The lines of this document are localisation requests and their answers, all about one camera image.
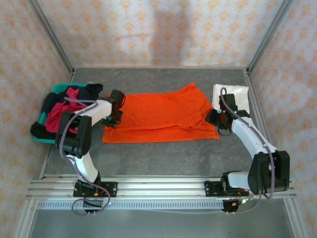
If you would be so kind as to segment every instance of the floral wall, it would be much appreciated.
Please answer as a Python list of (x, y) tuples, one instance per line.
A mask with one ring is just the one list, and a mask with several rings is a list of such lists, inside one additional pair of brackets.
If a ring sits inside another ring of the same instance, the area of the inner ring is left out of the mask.
[(0, 0), (0, 237), (11, 238), (30, 180), (48, 152), (30, 126), (69, 74), (25, 0)]
[(291, 157), (311, 237), (317, 234), (317, 2), (294, 1), (252, 73), (273, 142)]
[(282, 0), (39, 0), (74, 67), (248, 67)]

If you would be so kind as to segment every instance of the gray floor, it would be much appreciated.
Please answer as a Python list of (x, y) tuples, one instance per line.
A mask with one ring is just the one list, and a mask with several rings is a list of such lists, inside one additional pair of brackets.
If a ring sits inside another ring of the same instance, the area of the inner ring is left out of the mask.
[(253, 211), (105, 210), (78, 217), (70, 210), (37, 210), (29, 238), (292, 238), (283, 199), (263, 199)]
[[(216, 83), (246, 85), (241, 69), (77, 69), (73, 82), (102, 83), (101, 96), (118, 89), (125, 94), (171, 92), (191, 82), (212, 101)], [(250, 115), (254, 113), (250, 104)], [(102, 176), (196, 175), (220, 176), (234, 170), (248, 171), (252, 159), (240, 139), (232, 134), (219, 140), (168, 143), (104, 144), (103, 125), (93, 127), (91, 157)], [(53, 148), (46, 174), (74, 174), (71, 163)]]

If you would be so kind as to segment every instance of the white cloth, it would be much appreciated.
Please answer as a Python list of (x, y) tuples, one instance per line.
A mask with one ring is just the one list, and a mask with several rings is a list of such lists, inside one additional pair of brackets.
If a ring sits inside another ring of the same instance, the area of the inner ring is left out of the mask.
[(220, 111), (219, 96), (221, 88), (225, 87), (227, 89), (227, 94), (233, 93), (238, 110), (246, 110), (250, 113), (249, 100), (248, 100), (248, 90), (249, 87), (239, 86), (239, 85), (221, 85), (215, 84), (213, 86), (213, 96), (212, 96), (212, 107), (217, 111)]

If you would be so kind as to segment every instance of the teal basket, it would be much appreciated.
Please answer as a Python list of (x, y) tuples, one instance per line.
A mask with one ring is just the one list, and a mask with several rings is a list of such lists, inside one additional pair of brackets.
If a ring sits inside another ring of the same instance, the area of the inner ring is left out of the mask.
[[(79, 86), (79, 87), (85, 87), (87, 84), (86, 83), (60, 83), (57, 84), (54, 88), (53, 88), (53, 93), (62, 93), (66, 90), (67, 87), (69, 86)], [(39, 124), (44, 125), (46, 118), (48, 117), (48, 115), (44, 112), (42, 112), (41, 117), (39, 119)], [(48, 139), (40, 139), (37, 138), (35, 136), (33, 136), (33, 139), (42, 143), (47, 143), (47, 144), (54, 144), (55, 140), (48, 140)]]

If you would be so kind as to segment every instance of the aluminum frame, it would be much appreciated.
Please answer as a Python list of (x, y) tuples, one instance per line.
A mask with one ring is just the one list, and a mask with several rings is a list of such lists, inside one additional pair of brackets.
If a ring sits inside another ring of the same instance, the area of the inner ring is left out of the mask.
[[(74, 180), (77, 180), (77, 177), (68, 175), (60, 178), (48, 175), (43, 180), (33, 180), (14, 237), (28, 237), (38, 203), (50, 202), (56, 206), (59, 203), (75, 201), (76, 198), (72, 196)], [(233, 197), (206, 197), (204, 187), (206, 180), (219, 181), (220, 178), (194, 176), (113, 176), (102, 178), (102, 181), (118, 182), (117, 197), (111, 200), (114, 203), (120, 203), (121, 209), (125, 209), (125, 205), (122, 204), (144, 203), (146, 201), (150, 203), (151, 201), (153, 203), (172, 201), (172, 203), (200, 204), (210, 202), (217, 204), (216, 201), (222, 203), (224, 200), (234, 199)], [(308, 237), (292, 183), (290, 183), (288, 191), (276, 193), (273, 198), (284, 200), (294, 237)], [(193, 209), (193, 207), (186, 208), (184, 206), (182, 209)], [(202, 209), (212, 209), (212, 207), (205, 205)]]
[(281, 7), (276, 13), (273, 22), (271, 23), (270, 27), (268, 28), (266, 34), (263, 37), (262, 42), (260, 43), (259, 48), (257, 49), (250, 66), (248, 68), (249, 72), (252, 72), (257, 64), (259, 63), (261, 57), (263, 56), (265, 50), (267, 49), (269, 43), (271, 42), (274, 34), (276, 33), (279, 25), (282, 23), (286, 13), (288, 12), (289, 8), (291, 7), (294, 0), (284, 0)]
[(44, 31), (46, 32), (48, 38), (50, 39), (51, 43), (55, 47), (61, 61), (63, 62), (64, 66), (68, 70), (69, 73), (74, 71), (73, 66), (71, 65), (70, 60), (67, 57), (63, 47), (61, 46), (54, 30), (52, 29), (49, 21), (47, 20), (40, 4), (37, 0), (27, 0), (31, 9), (33, 10), (34, 14), (36, 15), (38, 21), (40, 22), (41, 26), (43, 27)]
[[(71, 210), (73, 200), (38, 200), (37, 210)], [(97, 210), (85, 203), (76, 202), (75, 209)], [(217, 210), (223, 209), (221, 200), (111, 200), (107, 210)]]

